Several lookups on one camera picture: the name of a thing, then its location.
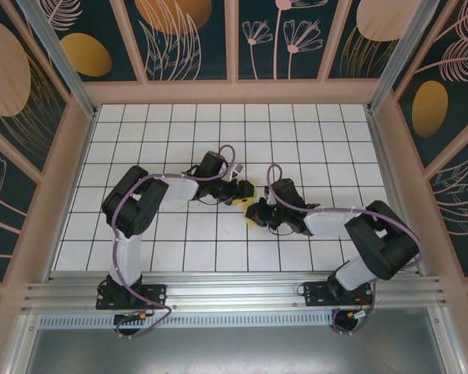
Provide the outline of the grey metal sheet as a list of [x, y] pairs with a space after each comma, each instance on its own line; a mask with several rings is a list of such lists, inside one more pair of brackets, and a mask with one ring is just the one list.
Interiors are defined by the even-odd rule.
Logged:
[[42, 330], [26, 374], [452, 374], [432, 337], [340, 337], [324, 326]]

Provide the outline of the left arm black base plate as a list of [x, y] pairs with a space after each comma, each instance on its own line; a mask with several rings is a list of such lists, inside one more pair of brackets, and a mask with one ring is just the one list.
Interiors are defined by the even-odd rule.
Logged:
[[[132, 286], [132, 289], [147, 300], [160, 305], [165, 304], [166, 286], [163, 284], [136, 284]], [[95, 308], [97, 310], [141, 310], [155, 309], [155, 306], [137, 298], [119, 284], [103, 284], [97, 289]]]

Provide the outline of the aluminium side rail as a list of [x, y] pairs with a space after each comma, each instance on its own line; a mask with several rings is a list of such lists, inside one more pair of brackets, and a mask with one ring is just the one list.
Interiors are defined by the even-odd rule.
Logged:
[[392, 162], [383, 142], [381, 131], [373, 115], [367, 112], [366, 118], [370, 129], [372, 142], [374, 144], [375, 153], [377, 155], [378, 165], [384, 181], [389, 206], [397, 214], [397, 216], [402, 219], [408, 228], [411, 228], [412, 225], [409, 216], [406, 215], [405, 203], [403, 201], [403, 197], [400, 194], [399, 184], [392, 167]]

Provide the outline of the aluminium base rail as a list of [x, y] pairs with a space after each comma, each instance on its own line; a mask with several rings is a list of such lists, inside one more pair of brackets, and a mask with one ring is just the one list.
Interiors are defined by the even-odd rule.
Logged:
[[[45, 283], [28, 284], [24, 312], [93, 312], [102, 272], [54, 271]], [[145, 272], [143, 281], [167, 287], [166, 304], [177, 312], [250, 312], [303, 310], [300, 285], [326, 281], [326, 272]], [[437, 277], [400, 273], [378, 281], [379, 309], [442, 307], [446, 304]]]

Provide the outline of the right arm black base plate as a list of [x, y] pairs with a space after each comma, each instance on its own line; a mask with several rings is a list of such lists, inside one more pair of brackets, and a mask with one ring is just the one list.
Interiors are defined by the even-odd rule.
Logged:
[[327, 281], [309, 281], [299, 285], [296, 293], [304, 298], [307, 307], [360, 307], [373, 303], [373, 291], [368, 283], [347, 291], [340, 284], [329, 285]]

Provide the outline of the aluminium corner post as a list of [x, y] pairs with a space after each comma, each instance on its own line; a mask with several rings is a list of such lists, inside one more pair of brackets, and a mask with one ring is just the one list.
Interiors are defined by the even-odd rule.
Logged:
[[25, 17], [30, 21], [42, 45], [50, 54], [54, 65], [58, 68], [62, 78], [67, 83], [83, 112], [89, 119], [93, 119], [96, 114], [97, 106], [91, 100], [90, 95], [85, 89], [77, 71], [74, 69], [73, 64], [69, 60], [55, 31], [48, 24], [41, 7], [37, 4], [36, 0], [16, 1]]
[[367, 113], [374, 116], [381, 108], [404, 65], [432, 20], [440, 0], [420, 0], [392, 52], [378, 84], [367, 103]]

